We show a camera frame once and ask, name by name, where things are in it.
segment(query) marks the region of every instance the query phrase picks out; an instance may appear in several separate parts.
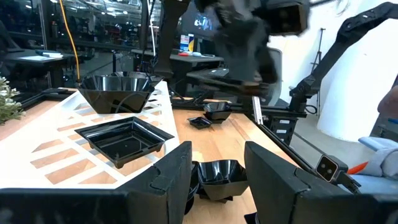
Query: desk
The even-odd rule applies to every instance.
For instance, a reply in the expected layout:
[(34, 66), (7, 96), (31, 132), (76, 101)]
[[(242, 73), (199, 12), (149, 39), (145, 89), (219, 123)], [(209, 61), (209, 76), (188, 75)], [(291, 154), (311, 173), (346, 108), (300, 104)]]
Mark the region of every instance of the desk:
[[(142, 50), (131, 50), (135, 54), (142, 54)], [(145, 56), (153, 57), (153, 52), (145, 51)], [(191, 72), (196, 66), (196, 63), (210, 63), (210, 62), (222, 62), (224, 61), (221, 57), (194, 57), (194, 56), (179, 56), (172, 54), (170, 56), (170, 66), (174, 72), (173, 80), (176, 83), (175, 91), (182, 96), (186, 96), (187, 93), (187, 73)]]
[(50, 71), (51, 87), (63, 87), (63, 72), (60, 67), (66, 66), (68, 61), (74, 57), (71, 54), (63, 54), (62, 58), (54, 58), (46, 61), (33, 61), (21, 59), (21, 57), (37, 56), (35, 50), (24, 49), (23, 52), (8, 53), (4, 61), (9, 63), (16, 63), (26, 66), (26, 69), (32, 67), (46, 67)]
[[(20, 122), (8, 121), (0, 127), (0, 136), (9, 133), (9, 127), (22, 127), (38, 117), (56, 102), (43, 102), (27, 111), (27, 116)], [(218, 159), (237, 159), (244, 164), (244, 142), (253, 140), (278, 156), (294, 163), (281, 149), (279, 149), (256, 125), (243, 114), (232, 114), (223, 124), (213, 125), (209, 129), (197, 130), (190, 126), (187, 118), (201, 116), (201, 111), (174, 110), (174, 119), (180, 142), (192, 141), (193, 160), (200, 162)], [(184, 218), (184, 224), (199, 223), (245, 223), (243, 215), (256, 211), (249, 189), (233, 202), (226, 204), (210, 202), (195, 198), (195, 204), (190, 213)]]

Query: orange cable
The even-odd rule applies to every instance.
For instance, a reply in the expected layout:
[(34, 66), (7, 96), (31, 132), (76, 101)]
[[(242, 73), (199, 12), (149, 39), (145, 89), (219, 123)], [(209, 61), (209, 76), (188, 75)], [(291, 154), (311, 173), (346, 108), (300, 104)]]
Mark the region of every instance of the orange cable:
[(74, 43), (74, 41), (73, 41), (73, 37), (72, 37), (72, 35), (71, 35), (70, 31), (69, 31), (67, 16), (65, 15), (65, 10), (63, 9), (62, 0), (60, 0), (60, 5), (61, 5), (61, 11), (62, 11), (63, 21), (65, 21), (65, 27), (67, 28), (67, 32), (68, 32), (68, 35), (69, 35), (70, 43), (72, 44), (73, 53), (75, 53), (75, 58), (76, 58), (76, 69), (77, 69), (77, 82), (80, 82), (79, 58), (78, 58), (78, 56), (77, 56), (77, 51), (76, 51), (75, 43)]

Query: wooden table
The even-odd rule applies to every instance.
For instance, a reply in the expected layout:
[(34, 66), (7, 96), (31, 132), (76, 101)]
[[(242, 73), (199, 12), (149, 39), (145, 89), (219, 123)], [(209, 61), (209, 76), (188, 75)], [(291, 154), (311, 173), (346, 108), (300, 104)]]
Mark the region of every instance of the wooden table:
[[(45, 101), (27, 111), (21, 121), (8, 121), (0, 126), (0, 140), (17, 131), (58, 102)], [(204, 162), (219, 159), (236, 159), (244, 165), (244, 143), (252, 140), (285, 160), (294, 163), (245, 115), (232, 114), (224, 123), (214, 124), (208, 129), (197, 130), (189, 125), (187, 118), (201, 116), (201, 111), (174, 110), (180, 142), (191, 141), (193, 160)], [(195, 198), (184, 223), (245, 223), (243, 215), (256, 211), (249, 189), (240, 197), (226, 204)]]

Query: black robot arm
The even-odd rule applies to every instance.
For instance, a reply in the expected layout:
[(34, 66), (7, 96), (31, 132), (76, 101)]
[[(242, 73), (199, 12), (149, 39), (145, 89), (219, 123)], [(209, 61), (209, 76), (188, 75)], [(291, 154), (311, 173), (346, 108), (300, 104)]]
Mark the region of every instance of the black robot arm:
[(337, 33), (335, 43), (331, 46), (319, 65), (311, 75), (304, 78), (290, 91), (292, 100), (289, 110), (304, 112), (307, 99), (318, 93), (322, 79), (344, 52), (351, 45), (357, 43), (370, 30), (376, 28), (387, 19), (398, 19), (398, 4), (385, 2), (357, 16), (346, 19)]

